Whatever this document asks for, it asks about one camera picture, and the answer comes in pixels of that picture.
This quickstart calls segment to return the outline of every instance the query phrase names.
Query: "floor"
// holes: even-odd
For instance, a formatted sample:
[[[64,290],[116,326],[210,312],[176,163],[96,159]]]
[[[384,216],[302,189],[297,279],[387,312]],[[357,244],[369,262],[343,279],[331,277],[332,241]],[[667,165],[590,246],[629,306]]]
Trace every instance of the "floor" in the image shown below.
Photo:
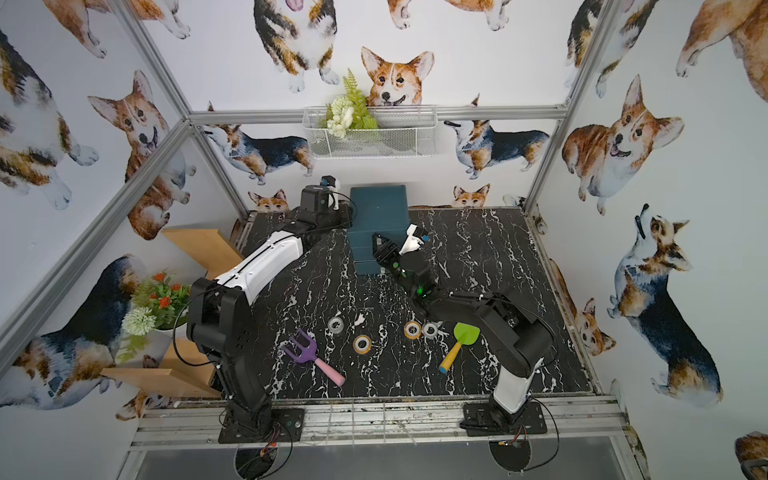
[[[520,210],[411,210],[410,215],[430,232],[423,248],[443,286],[478,292],[516,286],[518,297],[512,300],[538,312],[559,335],[558,360],[536,376],[534,392],[592,390]],[[282,219],[257,215],[243,254],[253,252]],[[405,293],[387,276],[355,275],[343,230],[330,233],[279,274],[254,303],[253,314],[250,345],[265,359],[260,379],[273,398],[484,395],[495,387],[498,360],[482,336],[462,348],[448,375],[438,365],[455,343],[452,324],[444,324],[435,339],[406,338],[403,327],[415,317]],[[326,328],[335,315],[346,324],[336,336]],[[298,327],[315,337],[318,357],[346,377],[342,388],[313,364],[297,365],[284,355],[279,346]],[[353,349],[361,334],[372,339],[366,355]]]

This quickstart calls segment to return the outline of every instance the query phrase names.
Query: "corgi tongue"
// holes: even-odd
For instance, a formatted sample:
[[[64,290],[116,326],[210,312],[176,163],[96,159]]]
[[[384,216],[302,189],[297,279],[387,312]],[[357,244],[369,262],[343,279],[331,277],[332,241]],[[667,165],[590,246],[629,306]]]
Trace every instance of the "corgi tongue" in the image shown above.
[[[304,0],[286,0],[286,5],[294,12],[299,12],[304,8]]]

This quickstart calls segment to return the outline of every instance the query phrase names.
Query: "pink handle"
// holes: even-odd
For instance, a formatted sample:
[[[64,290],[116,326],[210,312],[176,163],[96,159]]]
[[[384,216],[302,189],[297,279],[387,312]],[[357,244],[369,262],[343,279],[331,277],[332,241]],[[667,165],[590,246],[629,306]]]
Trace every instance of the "pink handle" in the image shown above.
[[[321,359],[315,359],[315,365],[320,367],[320,369],[324,371],[326,375],[328,375],[328,378],[333,380],[333,383],[337,384],[338,386],[344,385],[344,382],[346,381],[344,375],[338,373],[332,366],[328,365]]]

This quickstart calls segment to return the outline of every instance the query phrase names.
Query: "yellow handle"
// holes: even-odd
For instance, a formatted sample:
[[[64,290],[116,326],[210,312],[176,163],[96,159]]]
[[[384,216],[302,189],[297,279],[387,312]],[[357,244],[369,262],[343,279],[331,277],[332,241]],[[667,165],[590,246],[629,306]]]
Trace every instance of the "yellow handle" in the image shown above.
[[[448,352],[448,355],[445,356],[445,360],[443,360],[442,363],[440,364],[441,373],[448,373],[448,371],[451,369],[451,365],[453,365],[453,361],[456,360],[458,351],[461,348],[462,348],[462,344],[460,342],[456,342],[456,344],[453,346],[451,351]]]

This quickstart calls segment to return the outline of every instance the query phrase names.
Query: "marble tabletop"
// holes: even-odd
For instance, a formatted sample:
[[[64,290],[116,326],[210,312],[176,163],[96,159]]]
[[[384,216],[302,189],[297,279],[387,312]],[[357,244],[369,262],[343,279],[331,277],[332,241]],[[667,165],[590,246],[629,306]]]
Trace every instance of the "marble tabletop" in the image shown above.
[[[591,392],[558,311],[544,267],[522,212],[515,208],[410,210],[427,229],[432,272],[458,291],[499,291],[513,286],[518,305],[537,312],[558,335],[558,359],[534,378],[534,392]],[[243,254],[253,252],[282,214],[257,214]],[[338,335],[328,320],[342,317]],[[415,319],[404,291],[388,276],[357,276],[344,230],[329,234],[289,265],[253,305],[251,348],[260,381],[277,399],[484,395],[495,387],[498,360],[482,335],[462,347],[448,375],[438,365],[453,347],[453,323],[434,339],[411,340],[403,331]],[[297,365],[280,349],[301,327],[318,345],[319,358],[346,377],[342,388],[311,362]],[[367,335],[372,348],[356,353],[353,340]]]

